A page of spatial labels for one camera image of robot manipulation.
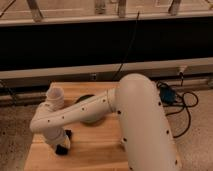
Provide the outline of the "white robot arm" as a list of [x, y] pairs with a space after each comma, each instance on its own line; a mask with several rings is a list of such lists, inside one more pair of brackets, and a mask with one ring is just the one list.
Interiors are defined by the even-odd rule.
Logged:
[[72, 106], [62, 98], [41, 103], [30, 123], [34, 133], [48, 132], [56, 144], [65, 125], [115, 113], [131, 171], [181, 171], [170, 124], [156, 84], [141, 74], [124, 76], [116, 87]]

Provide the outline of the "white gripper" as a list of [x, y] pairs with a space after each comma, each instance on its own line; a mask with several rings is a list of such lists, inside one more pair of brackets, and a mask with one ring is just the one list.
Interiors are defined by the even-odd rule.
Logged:
[[67, 155], [70, 148], [72, 137], [71, 130], [64, 130], [63, 128], [56, 128], [44, 132], [45, 142], [56, 148], [57, 155]]

